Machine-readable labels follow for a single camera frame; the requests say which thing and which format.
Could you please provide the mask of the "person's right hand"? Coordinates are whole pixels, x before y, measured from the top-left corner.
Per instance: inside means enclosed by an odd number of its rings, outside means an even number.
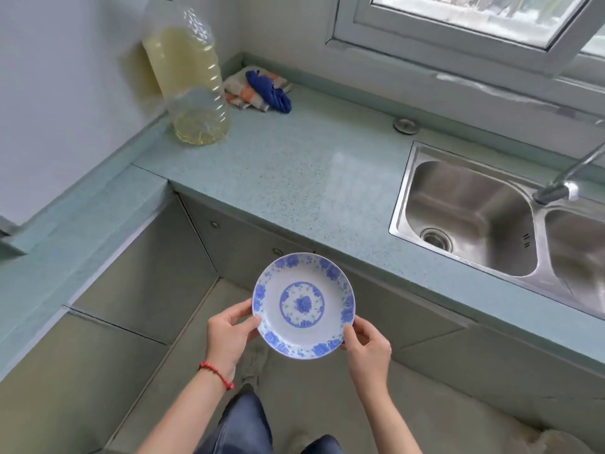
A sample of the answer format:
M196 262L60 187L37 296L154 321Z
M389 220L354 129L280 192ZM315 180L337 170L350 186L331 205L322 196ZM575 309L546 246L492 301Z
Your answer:
M346 351L354 387L356 382L385 382L387 384L391 361L389 341L371 322L359 315L354 316L352 324L364 332L364 345L352 351Z

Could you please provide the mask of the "person's left hand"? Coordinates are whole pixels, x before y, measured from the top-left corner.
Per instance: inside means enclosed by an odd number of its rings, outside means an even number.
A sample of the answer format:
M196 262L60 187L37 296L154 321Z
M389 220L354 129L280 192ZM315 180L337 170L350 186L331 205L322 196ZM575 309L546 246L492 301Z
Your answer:
M232 382L246 345L259 336L240 336L237 324L253 316L252 298L228 307L208 320L205 363Z

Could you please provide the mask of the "blue floral white plate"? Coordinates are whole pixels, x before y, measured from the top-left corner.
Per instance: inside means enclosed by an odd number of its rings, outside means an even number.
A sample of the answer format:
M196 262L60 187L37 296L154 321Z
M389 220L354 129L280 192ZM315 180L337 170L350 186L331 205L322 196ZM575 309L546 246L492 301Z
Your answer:
M356 312L353 287L344 272L315 253L284 255L259 276L252 313L261 318L258 331L281 355L319 359L344 341L344 326Z

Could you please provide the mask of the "person's left forearm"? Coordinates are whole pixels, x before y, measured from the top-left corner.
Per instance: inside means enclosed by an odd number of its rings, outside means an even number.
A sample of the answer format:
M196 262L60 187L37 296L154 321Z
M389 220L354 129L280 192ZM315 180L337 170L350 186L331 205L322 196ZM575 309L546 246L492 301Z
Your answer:
M224 394L233 389L208 363L193 379L135 454L193 454Z

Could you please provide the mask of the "person's right forearm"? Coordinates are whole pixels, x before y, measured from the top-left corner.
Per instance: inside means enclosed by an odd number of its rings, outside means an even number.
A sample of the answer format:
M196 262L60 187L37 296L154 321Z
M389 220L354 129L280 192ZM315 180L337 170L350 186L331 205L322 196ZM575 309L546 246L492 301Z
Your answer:
M385 382L356 382L377 454L423 454Z

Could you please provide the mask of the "grey cabinet door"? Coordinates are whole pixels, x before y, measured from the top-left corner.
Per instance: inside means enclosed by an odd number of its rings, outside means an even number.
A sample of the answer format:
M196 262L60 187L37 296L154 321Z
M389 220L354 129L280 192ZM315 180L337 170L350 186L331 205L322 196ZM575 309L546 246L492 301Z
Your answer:
M336 263L351 282L356 314L377 327L393 349L474 326L476 322L403 288L386 282L373 269L359 267L355 260L334 251L316 251Z
M253 290L263 270L279 258L272 253L272 248L282 250L283 256L313 252L192 198L184 195L180 198L218 274L242 289ZM211 220L218 222L221 229L213 229L209 224Z
M0 454L104 448L168 346L64 314L0 380Z
M172 345L218 279L182 201L130 237L71 308Z

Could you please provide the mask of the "person's blue jeans legs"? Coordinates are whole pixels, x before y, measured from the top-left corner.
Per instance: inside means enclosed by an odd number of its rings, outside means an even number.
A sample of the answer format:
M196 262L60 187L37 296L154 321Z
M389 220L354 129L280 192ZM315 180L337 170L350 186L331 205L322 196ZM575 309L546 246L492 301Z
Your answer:
M260 398L244 384L231 398L218 425L204 437L193 454L276 454L273 436ZM307 441L294 435L288 454L344 454L337 439L323 435Z

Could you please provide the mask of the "metal sink drain strainer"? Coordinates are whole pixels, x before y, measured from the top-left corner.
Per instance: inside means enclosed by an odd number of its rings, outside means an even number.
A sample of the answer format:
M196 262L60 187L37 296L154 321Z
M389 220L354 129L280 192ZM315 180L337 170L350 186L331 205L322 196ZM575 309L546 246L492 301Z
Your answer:
M453 241L450 236L440 228L425 228L420 233L420 239L437 249L451 253L453 251Z

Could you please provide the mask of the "stainless steel double sink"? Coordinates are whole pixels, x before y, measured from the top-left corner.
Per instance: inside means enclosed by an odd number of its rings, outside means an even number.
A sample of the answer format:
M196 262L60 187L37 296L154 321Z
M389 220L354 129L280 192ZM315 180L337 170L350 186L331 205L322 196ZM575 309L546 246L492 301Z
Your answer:
M389 233L605 320L605 205L533 202L533 181L412 143ZM451 253L423 242L440 228Z

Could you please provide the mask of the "blue cloth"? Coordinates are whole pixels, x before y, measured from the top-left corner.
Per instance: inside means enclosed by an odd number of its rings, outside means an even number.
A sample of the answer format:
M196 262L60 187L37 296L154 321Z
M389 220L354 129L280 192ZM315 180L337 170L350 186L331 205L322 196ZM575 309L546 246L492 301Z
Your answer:
M246 71L245 76L251 88L270 108L284 114L291 112L291 99L284 90L274 86L273 80L268 75L262 75L259 71L252 69Z

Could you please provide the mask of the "orange white checked cloth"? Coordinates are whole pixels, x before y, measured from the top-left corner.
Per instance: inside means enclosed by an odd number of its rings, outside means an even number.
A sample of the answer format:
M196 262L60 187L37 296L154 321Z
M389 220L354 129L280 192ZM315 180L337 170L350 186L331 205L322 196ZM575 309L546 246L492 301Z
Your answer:
M274 82L274 86L286 92L287 96L291 90L292 84L284 77L270 72L265 68L248 66L231 75L224 82L225 95L229 103L237 106L239 109L254 107L261 112L276 111L270 108L262 98L251 88L246 79L246 71L257 70L262 75L268 75Z

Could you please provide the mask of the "chrome faucet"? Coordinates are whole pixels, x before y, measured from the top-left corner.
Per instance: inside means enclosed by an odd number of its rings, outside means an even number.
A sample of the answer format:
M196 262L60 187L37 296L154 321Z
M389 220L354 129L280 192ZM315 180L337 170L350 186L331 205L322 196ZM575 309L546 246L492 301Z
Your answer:
M579 186L573 178L592 162L605 154L605 142L559 173L552 181L532 194L533 202L548 206L558 200L575 201L579 197Z

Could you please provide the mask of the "large plastic bottle yellow liquid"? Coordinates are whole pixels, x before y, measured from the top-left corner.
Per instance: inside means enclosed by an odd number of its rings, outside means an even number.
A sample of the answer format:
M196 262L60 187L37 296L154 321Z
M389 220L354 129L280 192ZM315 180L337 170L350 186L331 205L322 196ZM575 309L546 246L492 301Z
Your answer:
M207 146L231 127L216 39L197 0L149 0L142 44L176 136Z

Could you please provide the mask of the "white window frame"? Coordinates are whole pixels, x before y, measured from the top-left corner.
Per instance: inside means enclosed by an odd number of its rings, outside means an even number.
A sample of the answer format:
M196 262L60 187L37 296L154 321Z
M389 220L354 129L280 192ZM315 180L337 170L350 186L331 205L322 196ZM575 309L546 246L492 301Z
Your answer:
M337 0L334 38L493 83L605 88L605 0Z

